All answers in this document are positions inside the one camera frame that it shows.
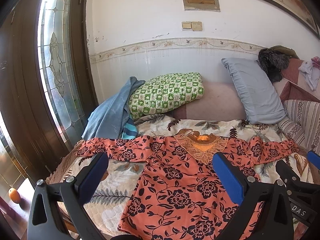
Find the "mattress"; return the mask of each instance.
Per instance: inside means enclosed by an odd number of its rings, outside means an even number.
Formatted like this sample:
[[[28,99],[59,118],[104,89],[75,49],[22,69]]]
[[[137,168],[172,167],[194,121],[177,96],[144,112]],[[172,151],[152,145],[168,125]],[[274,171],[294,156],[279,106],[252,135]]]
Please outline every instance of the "mattress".
[[[275,125],[249,125],[243,120],[229,122],[179,120],[163,114],[148,115],[136,122],[139,135],[171,136],[181,129],[199,131],[203,134],[217,136],[237,137],[249,141],[254,136],[259,136],[263,141],[284,141],[286,137]],[[48,183],[62,182],[67,176],[76,176],[79,171],[89,165],[90,157],[74,157],[73,150],[59,165],[57,171],[48,179]],[[294,153],[284,159],[286,163],[300,176],[301,181],[313,183],[308,162],[305,157]],[[279,179],[275,167],[276,161],[260,164],[254,167],[262,182],[274,183]],[[124,234],[117,230],[120,217],[127,201],[137,185],[138,178],[145,163],[129,163],[109,160],[109,167],[91,201],[84,205],[84,209],[103,233],[116,236]],[[67,213],[63,203],[60,208]]]

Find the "door frame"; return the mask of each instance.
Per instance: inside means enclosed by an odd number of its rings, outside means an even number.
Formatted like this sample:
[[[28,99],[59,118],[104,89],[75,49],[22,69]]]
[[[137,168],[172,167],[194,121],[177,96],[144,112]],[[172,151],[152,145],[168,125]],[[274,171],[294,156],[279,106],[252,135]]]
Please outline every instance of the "door frame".
[[[9,135],[22,159],[27,174],[34,180],[53,173],[69,151],[51,116],[42,86],[38,54],[37,28],[42,0],[19,0],[0,28],[0,109]],[[71,41],[78,53],[72,53],[74,76],[84,115],[88,118],[98,106],[86,41],[85,2],[70,14]]]

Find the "light blue pillow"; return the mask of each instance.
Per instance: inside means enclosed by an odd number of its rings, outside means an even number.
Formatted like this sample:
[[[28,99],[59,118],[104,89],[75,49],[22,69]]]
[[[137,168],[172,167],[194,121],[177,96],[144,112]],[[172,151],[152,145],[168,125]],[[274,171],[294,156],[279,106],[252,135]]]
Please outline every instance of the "light blue pillow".
[[[285,118],[281,100],[267,74],[255,60],[223,58],[250,124],[273,124]]]

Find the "pink cloth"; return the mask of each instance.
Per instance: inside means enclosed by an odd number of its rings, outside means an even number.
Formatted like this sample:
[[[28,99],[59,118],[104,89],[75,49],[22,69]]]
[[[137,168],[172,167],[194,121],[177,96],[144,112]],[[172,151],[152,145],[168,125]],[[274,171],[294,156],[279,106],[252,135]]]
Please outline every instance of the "pink cloth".
[[[320,69],[320,57],[314,57],[311,61],[314,67]]]

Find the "blue towel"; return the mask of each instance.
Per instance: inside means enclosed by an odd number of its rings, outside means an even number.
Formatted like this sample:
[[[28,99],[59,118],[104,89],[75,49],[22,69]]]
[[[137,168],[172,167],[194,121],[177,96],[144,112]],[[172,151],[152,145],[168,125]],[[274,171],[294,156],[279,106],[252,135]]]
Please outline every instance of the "blue towel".
[[[95,137],[118,139],[123,135],[135,138],[138,132],[130,118],[128,101],[132,93],[144,83],[144,80],[130,77],[119,93],[108,98],[91,113],[82,138],[84,140]]]

